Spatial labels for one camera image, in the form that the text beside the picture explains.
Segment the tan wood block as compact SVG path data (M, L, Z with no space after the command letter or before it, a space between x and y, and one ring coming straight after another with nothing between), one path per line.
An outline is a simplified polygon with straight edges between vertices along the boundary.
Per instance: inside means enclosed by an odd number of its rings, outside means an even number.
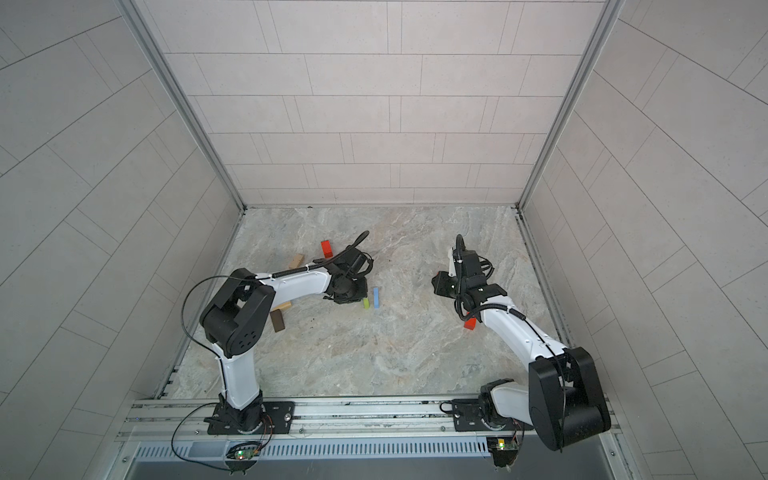
M303 254L296 254L292 258L291 262L289 263L289 269L299 268L300 266L303 265L303 261L304 261L304 255Z

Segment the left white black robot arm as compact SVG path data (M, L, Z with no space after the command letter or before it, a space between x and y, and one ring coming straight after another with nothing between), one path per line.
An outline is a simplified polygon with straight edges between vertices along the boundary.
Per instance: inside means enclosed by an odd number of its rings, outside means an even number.
M309 295L323 295L336 304L359 302L367 297L366 276L372 269L373 258L350 245L306 266L272 274L240 268L227 277L199 320L223 382L214 412L205 419L210 434L250 434L264 425L254 348L271 311Z

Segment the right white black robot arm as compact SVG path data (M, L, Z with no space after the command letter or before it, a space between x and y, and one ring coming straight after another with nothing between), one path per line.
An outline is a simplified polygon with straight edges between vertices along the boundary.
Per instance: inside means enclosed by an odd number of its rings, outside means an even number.
M435 294L452 300L465 328L482 324L496 333L528 369L524 385L500 379L482 386L474 401L452 401L457 429L520 431L530 426L554 451L609 431L609 409L589 352L564 345L529 320L491 282L492 262L461 238L451 258L450 270L432 279Z

